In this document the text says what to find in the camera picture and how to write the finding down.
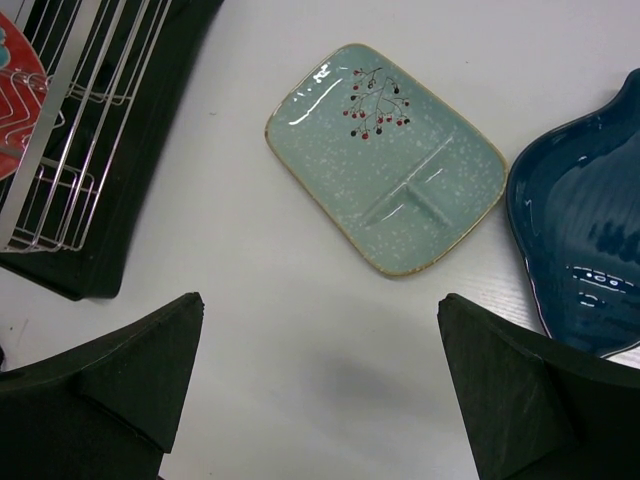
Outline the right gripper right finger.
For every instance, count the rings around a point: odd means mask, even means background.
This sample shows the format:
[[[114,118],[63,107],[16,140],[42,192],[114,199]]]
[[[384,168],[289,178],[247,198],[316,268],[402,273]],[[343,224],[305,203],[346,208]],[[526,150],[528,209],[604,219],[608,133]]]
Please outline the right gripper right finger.
[[[458,294],[437,320],[482,479],[636,479],[639,372]]]

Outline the light teal divided rectangular plate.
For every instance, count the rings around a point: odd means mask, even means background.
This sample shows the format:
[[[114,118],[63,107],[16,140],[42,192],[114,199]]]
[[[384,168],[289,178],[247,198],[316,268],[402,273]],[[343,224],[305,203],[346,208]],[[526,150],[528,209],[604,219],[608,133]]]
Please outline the light teal divided rectangular plate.
[[[506,187],[504,156],[475,126],[361,43],[335,50],[302,79],[264,136],[350,244],[389,277],[441,259]]]

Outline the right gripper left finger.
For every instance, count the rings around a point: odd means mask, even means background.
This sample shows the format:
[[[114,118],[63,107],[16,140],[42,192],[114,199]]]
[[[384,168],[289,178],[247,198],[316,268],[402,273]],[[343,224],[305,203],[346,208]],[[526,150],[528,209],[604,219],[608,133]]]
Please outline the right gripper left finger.
[[[187,293],[1,375],[4,479],[156,479],[172,451],[204,318]]]

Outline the dark blue leaf-shaped dish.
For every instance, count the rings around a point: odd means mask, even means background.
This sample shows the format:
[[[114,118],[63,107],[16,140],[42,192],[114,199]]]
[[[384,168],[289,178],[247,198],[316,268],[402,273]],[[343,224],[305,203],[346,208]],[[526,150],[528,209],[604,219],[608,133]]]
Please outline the dark blue leaf-shaped dish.
[[[540,323],[607,358],[639,345],[639,72],[516,158],[506,211]]]

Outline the red and teal round plate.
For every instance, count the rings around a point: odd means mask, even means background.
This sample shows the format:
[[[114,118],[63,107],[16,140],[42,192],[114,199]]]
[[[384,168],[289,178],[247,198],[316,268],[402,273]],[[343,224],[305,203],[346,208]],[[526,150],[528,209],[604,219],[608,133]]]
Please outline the red and teal round plate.
[[[1,179],[19,167],[47,93],[31,43],[1,14]]]

